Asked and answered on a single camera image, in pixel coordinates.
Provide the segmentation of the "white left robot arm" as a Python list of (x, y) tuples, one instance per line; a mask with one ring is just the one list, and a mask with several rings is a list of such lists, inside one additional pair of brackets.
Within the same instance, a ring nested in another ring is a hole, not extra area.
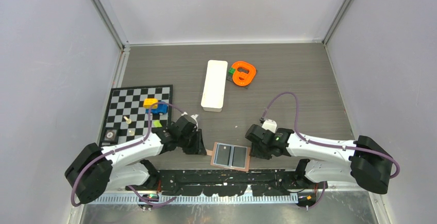
[(147, 134), (119, 145), (99, 147), (88, 144), (64, 173), (72, 187), (71, 204), (87, 204), (106, 191), (127, 186), (154, 189), (157, 171), (149, 157), (180, 147), (186, 154), (205, 155), (198, 116), (183, 113), (168, 127), (148, 129)]

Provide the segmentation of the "brown leather card holder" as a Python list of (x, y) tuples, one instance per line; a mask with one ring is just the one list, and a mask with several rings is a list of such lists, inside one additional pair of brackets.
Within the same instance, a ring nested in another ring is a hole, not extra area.
[(240, 145), (231, 145), (231, 144), (224, 144), (224, 145), (230, 145), (232, 147), (232, 151), (230, 154), (230, 162), (228, 166), (222, 166), (222, 165), (217, 165), (215, 164), (215, 153), (216, 153), (216, 148), (218, 144), (224, 144), (224, 143), (218, 143), (215, 142), (212, 151), (207, 152), (207, 155), (211, 155), (211, 160), (210, 160), (210, 165), (211, 166), (215, 166), (215, 167), (219, 167), (222, 169), (229, 169), (229, 170), (236, 170), (236, 171), (243, 171), (243, 172), (248, 172), (249, 171), (249, 163), (250, 163), (250, 147), (247, 147), (247, 156), (246, 156), (246, 167), (245, 168), (239, 168), (239, 167), (233, 167), (232, 164), (232, 156), (233, 156), (233, 149), (234, 147), (238, 146), (238, 147), (246, 147), (246, 146), (240, 146)]

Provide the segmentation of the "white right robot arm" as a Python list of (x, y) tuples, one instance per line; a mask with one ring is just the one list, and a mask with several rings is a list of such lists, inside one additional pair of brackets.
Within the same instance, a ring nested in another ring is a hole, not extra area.
[(299, 157), (293, 181), (301, 188), (336, 181), (355, 183), (375, 194), (388, 192), (394, 160), (368, 136), (330, 140), (253, 124), (245, 138), (251, 142), (252, 157)]

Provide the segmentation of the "black credit card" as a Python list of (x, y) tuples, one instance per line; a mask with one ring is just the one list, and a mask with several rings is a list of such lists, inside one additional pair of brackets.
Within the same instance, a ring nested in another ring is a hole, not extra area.
[(234, 147), (232, 156), (232, 166), (245, 168), (246, 167), (247, 147)]
[(230, 145), (218, 144), (215, 153), (215, 164), (228, 166), (232, 147)]

